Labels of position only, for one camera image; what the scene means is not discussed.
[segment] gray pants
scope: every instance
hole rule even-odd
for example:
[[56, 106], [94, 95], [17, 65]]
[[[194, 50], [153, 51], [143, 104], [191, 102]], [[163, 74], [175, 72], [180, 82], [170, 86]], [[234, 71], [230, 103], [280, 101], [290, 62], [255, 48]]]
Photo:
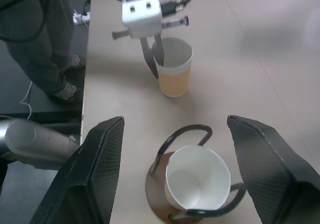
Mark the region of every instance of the gray pants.
[[[0, 6], [12, 0], [0, 0]], [[34, 35], [44, 16], [46, 0], [24, 0], [0, 13], [0, 36], [23, 39]], [[30, 42], [6, 42], [12, 58], [30, 80], [45, 93], [62, 90], [59, 73], [67, 62], [73, 32], [72, 11], [67, 0], [50, 0], [45, 26]]]

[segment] white table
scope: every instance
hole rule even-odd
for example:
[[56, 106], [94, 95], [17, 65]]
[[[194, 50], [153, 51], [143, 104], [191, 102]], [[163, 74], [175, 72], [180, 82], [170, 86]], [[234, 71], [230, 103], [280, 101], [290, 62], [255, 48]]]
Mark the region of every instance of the white table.
[[[224, 159], [232, 183], [242, 179], [226, 124], [231, 114], [273, 126], [320, 172], [319, 9], [320, 0], [193, 0], [179, 14], [189, 16], [190, 26], [162, 35], [194, 48], [189, 90], [170, 99], [161, 94], [139, 40], [112, 40], [111, 32], [123, 29], [121, 4], [92, 0], [82, 137], [98, 122], [125, 120], [111, 224], [161, 223], [146, 200], [146, 173], [163, 141], [188, 124], [212, 127], [206, 146]], [[202, 136], [186, 133], [170, 151]], [[247, 194], [228, 215], [202, 223], [261, 221]]]

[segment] shoe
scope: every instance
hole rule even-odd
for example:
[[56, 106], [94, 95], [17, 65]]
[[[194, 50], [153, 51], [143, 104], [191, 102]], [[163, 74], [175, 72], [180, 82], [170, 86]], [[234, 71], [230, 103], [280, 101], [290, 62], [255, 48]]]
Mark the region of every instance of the shoe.
[[68, 58], [68, 62], [65, 67], [61, 68], [59, 71], [60, 73], [64, 74], [69, 70], [81, 69], [86, 66], [85, 60], [78, 55], [73, 55]]
[[64, 103], [81, 103], [84, 91], [70, 83], [57, 93], [51, 94], [50, 97]]

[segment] paper cup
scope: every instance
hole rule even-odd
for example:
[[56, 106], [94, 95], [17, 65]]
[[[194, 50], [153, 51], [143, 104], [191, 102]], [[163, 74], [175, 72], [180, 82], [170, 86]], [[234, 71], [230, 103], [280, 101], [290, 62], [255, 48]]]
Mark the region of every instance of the paper cup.
[[156, 62], [161, 92], [169, 97], [179, 97], [188, 89], [192, 47], [179, 38], [163, 38], [164, 64]]
[[220, 208], [230, 192], [230, 172], [212, 150], [188, 146], [176, 151], [165, 171], [165, 196], [179, 210]]

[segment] brown circular base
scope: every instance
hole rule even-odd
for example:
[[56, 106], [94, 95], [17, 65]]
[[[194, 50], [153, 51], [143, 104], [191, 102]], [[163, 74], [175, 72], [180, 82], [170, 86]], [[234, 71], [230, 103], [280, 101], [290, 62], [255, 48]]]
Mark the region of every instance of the brown circular base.
[[175, 209], [169, 204], [165, 195], [166, 168], [169, 158], [173, 153], [174, 152], [166, 153], [161, 157], [158, 168], [153, 176], [150, 176], [148, 171], [145, 180], [146, 199], [154, 214], [167, 224], [197, 223], [201, 220], [200, 218], [184, 218], [177, 221], [168, 219], [170, 214], [181, 212], [181, 210]]

